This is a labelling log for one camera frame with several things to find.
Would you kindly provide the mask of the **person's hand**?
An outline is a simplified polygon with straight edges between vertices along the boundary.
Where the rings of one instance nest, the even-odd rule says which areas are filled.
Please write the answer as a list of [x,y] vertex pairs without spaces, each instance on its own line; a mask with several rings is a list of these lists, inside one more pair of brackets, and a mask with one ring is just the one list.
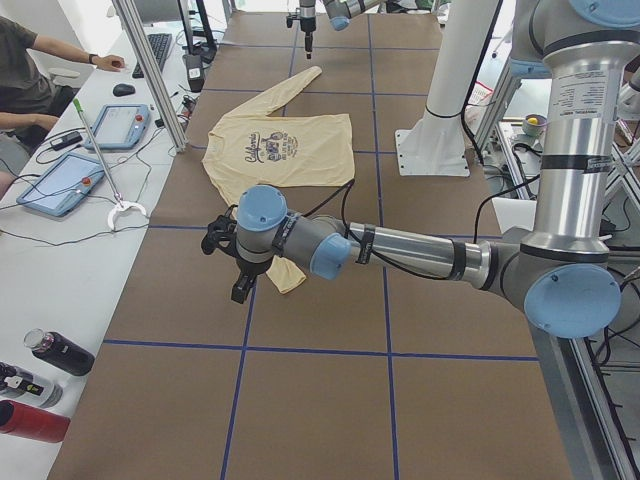
[[92,57],[91,63],[98,69],[109,72],[118,72],[125,68],[124,59],[117,55],[95,55]]

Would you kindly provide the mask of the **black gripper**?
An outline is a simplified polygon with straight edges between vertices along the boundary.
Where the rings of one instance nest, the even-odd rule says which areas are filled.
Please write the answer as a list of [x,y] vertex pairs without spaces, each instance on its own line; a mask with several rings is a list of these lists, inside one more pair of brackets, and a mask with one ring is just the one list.
[[316,1],[299,0],[299,21],[305,32],[304,48],[306,54],[313,52],[313,32],[316,30]]
[[256,279],[268,271],[268,261],[254,262],[238,256],[236,264],[240,273],[232,286],[231,300],[244,303],[254,289]]

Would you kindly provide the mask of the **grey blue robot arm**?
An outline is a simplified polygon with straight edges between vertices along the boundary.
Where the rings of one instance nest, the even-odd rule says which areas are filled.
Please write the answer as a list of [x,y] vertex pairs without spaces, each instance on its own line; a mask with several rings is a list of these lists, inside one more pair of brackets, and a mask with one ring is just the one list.
[[348,262],[381,261],[433,280],[465,281],[503,297],[535,327],[579,339],[617,317],[623,289],[600,238],[623,70],[639,52],[635,1],[521,1],[512,56],[539,60],[551,92],[534,201],[516,200],[499,241],[457,240],[307,218],[271,186],[240,198],[231,251],[240,270],[231,297],[283,257],[325,279]]
[[[336,31],[344,30],[353,18],[380,4],[380,0],[323,1],[329,22]],[[304,49],[307,59],[310,59],[313,53],[314,32],[317,28],[316,17],[316,1],[299,0],[295,12],[290,13],[286,18],[288,28],[292,27],[294,21],[299,22],[300,29],[304,33]]]

